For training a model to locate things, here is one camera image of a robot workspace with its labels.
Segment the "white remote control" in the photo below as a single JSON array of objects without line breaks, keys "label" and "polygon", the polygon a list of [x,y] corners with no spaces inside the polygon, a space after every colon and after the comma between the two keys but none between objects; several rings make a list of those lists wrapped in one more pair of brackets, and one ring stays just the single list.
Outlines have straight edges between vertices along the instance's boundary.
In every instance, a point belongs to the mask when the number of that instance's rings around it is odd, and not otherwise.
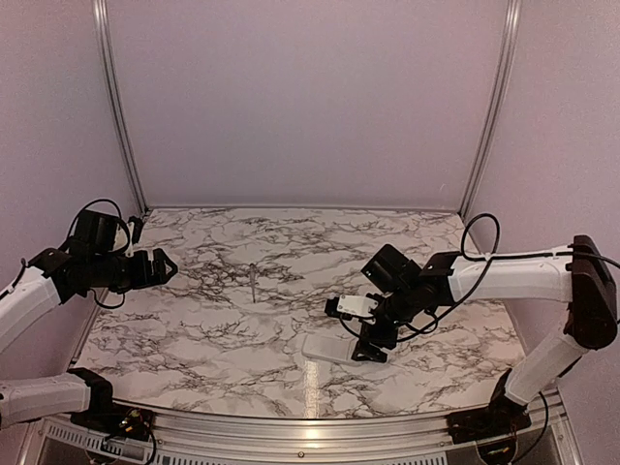
[{"label": "white remote control", "polygon": [[307,358],[355,365],[356,362],[353,360],[355,345],[356,342],[353,340],[308,334],[302,344],[301,353]]}]

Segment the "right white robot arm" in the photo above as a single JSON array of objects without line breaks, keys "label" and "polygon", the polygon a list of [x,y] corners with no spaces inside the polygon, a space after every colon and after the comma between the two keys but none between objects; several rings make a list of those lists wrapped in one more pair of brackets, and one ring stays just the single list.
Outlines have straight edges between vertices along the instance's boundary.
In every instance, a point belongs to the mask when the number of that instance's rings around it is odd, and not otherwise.
[{"label": "right white robot arm", "polygon": [[593,239],[539,252],[469,255],[464,249],[434,254],[418,265],[390,244],[363,267],[379,290],[372,296],[352,358],[384,363],[403,342],[407,327],[416,338],[469,300],[539,299],[564,302],[568,317],[498,382],[480,412],[480,426],[499,434],[548,384],[570,371],[588,352],[609,346],[618,335],[614,260]]}]

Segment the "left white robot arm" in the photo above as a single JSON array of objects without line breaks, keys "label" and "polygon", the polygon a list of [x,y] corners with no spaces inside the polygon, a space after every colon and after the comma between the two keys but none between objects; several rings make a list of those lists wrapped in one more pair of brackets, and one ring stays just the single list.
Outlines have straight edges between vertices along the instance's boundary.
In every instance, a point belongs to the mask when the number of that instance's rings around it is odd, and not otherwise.
[{"label": "left white robot arm", "polygon": [[[97,290],[125,296],[130,291],[168,284],[177,264],[157,248],[136,250],[143,222],[95,210],[93,201],[74,218],[64,242],[23,261],[15,280],[1,293],[1,347],[7,349],[34,323],[75,296]],[[56,414],[91,420],[103,431],[121,424],[113,387],[88,369],[1,383],[1,426]]]}]

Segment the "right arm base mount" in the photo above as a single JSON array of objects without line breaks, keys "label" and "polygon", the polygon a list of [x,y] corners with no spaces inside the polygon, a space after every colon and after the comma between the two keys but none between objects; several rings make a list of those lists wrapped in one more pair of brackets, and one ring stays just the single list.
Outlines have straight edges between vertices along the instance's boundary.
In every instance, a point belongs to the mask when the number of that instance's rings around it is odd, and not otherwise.
[{"label": "right arm base mount", "polygon": [[447,416],[448,431],[455,444],[510,435],[529,428],[532,421],[524,408],[491,407],[451,413]]}]

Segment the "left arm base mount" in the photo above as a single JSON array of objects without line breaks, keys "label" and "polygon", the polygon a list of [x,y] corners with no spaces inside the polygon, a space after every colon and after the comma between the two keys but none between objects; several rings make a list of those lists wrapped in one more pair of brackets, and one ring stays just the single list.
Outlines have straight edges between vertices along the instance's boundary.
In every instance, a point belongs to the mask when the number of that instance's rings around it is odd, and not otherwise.
[{"label": "left arm base mount", "polygon": [[148,442],[155,414],[152,410],[113,403],[102,412],[72,413],[73,424],[106,434],[106,438],[129,438]]}]

